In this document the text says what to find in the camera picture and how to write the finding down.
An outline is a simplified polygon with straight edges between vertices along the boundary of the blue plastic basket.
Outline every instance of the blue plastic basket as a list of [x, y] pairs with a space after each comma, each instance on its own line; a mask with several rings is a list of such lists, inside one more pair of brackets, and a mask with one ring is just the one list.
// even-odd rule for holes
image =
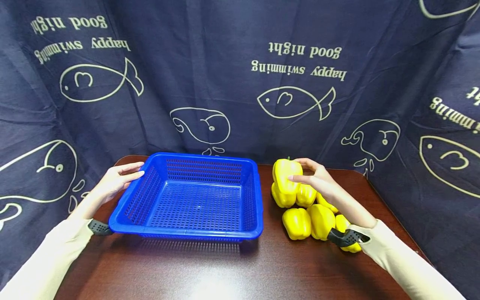
[[263, 231], [257, 165], [250, 159], [156, 153], [108, 224], [144, 237], [242, 241]]

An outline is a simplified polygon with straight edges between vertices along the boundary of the printed whale drawing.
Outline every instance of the printed whale drawing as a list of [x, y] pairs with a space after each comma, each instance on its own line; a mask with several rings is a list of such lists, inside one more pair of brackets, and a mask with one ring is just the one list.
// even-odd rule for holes
[[[0, 167], [0, 175], [23, 173], [27, 177], [28, 186], [22, 192], [11, 195], [0, 194], [0, 230], [6, 221], [12, 220], [22, 213], [22, 206], [5, 200], [26, 200], [35, 203], [51, 203], [62, 199], [70, 191], [79, 192], [85, 186], [85, 180], [73, 186], [77, 176], [77, 154], [67, 142], [53, 140], [45, 143]], [[38, 187], [49, 185], [55, 194], [41, 196]], [[68, 212], [71, 213], [78, 204], [76, 196], [70, 195]]]
[[[373, 119], [357, 127], [350, 137], [341, 140], [342, 145], [356, 145], [360, 142], [360, 150], [369, 154], [376, 161], [385, 161], [395, 149], [400, 137], [400, 127], [390, 120]], [[375, 163], [373, 159], [363, 158], [353, 164], [354, 167], [365, 166], [364, 176], [368, 177], [368, 171], [373, 172]]]
[[[184, 107], [170, 112], [170, 117], [178, 132], [187, 132], [197, 141], [217, 145], [230, 136], [230, 122], [221, 111], [206, 108]], [[212, 146], [202, 152], [203, 155], [225, 153], [224, 148]]]
[[[454, 15], [457, 15], [457, 14], [461, 14], [461, 13], [464, 13], [464, 12], [468, 12], [468, 11], [472, 11], [470, 17], [472, 17], [472, 15], [477, 11], [478, 9], [478, 6], [479, 6], [479, 2], [478, 0], [470, 0], [470, 6], [468, 7], [465, 7], [465, 8], [461, 8], [459, 10], [456, 10], [456, 11], [446, 11], [444, 13], [439, 13], [439, 12], [432, 12], [431, 10], [434, 9], [434, 8], [437, 8], [437, 7], [442, 7], [442, 4], [439, 3], [439, 1], [433, 1], [431, 3], [431, 6], [430, 8], [427, 8], [426, 5], [425, 5], [425, 1], [426, 0], [419, 0], [419, 5], [420, 5], [420, 9], [421, 9], [421, 12], [423, 13], [423, 15], [429, 19], [441, 19], [441, 18], [447, 18], [447, 17], [451, 17], [451, 16], [454, 16]], [[448, 1], [446, 4], [452, 4], [452, 5], [457, 5], [457, 2], [456, 1]]]
[[[319, 121], [326, 119], [332, 112], [332, 103], [336, 98], [335, 88], [330, 90], [320, 99], [311, 93], [295, 86], [281, 86], [269, 89], [257, 97], [260, 107], [272, 118], [290, 119], [301, 116], [315, 109], [319, 111]], [[326, 112], [323, 112], [320, 103], [327, 103]]]
[[427, 170], [446, 185], [480, 198], [480, 153], [435, 135], [420, 138], [420, 158]]
[[74, 102], [95, 102], [114, 95], [129, 83], [136, 94], [144, 92], [144, 83], [138, 77], [137, 68], [125, 58], [122, 72], [94, 64], [78, 64], [67, 68], [60, 76], [60, 91]]

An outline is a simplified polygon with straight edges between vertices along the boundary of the wooden table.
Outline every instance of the wooden table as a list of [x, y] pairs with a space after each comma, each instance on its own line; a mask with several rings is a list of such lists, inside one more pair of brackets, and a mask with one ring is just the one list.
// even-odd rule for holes
[[[145, 161], [126, 156], [117, 165]], [[245, 245], [93, 236], [73, 263], [56, 299], [408, 299], [382, 268], [362, 252], [341, 251], [330, 242], [291, 241], [284, 209], [271, 199], [272, 166], [259, 165], [264, 231]], [[330, 170], [333, 178], [419, 251], [365, 178]], [[107, 222], [118, 198], [95, 219]]]

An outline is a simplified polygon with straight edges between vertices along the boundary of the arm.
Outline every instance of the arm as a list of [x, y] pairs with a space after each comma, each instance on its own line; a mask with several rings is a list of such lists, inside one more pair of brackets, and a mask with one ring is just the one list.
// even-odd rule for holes
[[93, 232], [88, 223], [97, 209], [143, 175], [143, 163], [110, 168], [72, 214], [55, 226], [20, 270], [0, 291], [0, 300], [49, 300], [72, 262], [87, 245]]
[[360, 244], [363, 252], [386, 270], [412, 299], [464, 299], [437, 270], [340, 187], [324, 166], [307, 158], [296, 161], [315, 174], [289, 179], [314, 187], [353, 224], [350, 229], [368, 236], [370, 240]]

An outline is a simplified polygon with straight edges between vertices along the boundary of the fabric backdrop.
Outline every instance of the fabric backdrop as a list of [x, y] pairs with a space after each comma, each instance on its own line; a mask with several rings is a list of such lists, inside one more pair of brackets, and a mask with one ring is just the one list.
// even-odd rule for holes
[[0, 288], [115, 161], [310, 157], [476, 299], [477, 0], [4, 0]]

